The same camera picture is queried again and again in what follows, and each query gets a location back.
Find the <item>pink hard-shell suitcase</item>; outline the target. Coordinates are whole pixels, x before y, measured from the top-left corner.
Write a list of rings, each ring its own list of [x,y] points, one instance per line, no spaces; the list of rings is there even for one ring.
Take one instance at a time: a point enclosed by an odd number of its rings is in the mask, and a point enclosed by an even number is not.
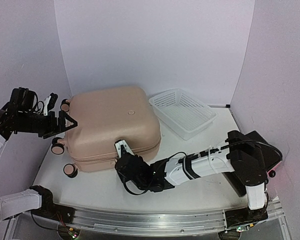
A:
[[[121,86],[85,92],[61,102],[61,110],[77,122],[63,138],[52,140],[51,152],[67,152],[73,162],[63,167],[69,178],[78,171],[112,169],[118,151],[115,143],[126,141],[133,153],[152,160],[161,144],[160,122],[139,86]]]

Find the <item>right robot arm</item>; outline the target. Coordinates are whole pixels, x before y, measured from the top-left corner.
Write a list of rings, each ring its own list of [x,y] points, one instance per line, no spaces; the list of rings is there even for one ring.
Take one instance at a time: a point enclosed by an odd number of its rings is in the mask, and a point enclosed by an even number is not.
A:
[[[188,181],[223,173],[234,173],[245,188],[248,206],[242,218],[252,222],[266,206],[267,170],[262,151],[264,142],[250,139],[237,130],[228,132],[225,145],[186,154],[177,152],[152,164],[133,153],[125,140],[114,144],[115,170],[125,186],[132,182],[141,194],[173,189]]]

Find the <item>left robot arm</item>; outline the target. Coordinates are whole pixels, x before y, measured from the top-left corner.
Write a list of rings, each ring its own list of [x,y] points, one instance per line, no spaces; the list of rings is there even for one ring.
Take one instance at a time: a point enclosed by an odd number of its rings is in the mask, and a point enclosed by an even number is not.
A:
[[[12,90],[10,100],[0,108],[0,151],[12,134],[30,133],[47,139],[53,137],[52,145],[58,143],[58,134],[77,127],[78,123],[64,110],[55,114],[53,108],[58,95],[51,93],[38,109],[38,95],[28,88]],[[75,209],[54,203],[53,193],[40,185],[0,197],[0,222],[29,211],[35,216],[70,224],[74,219]]]

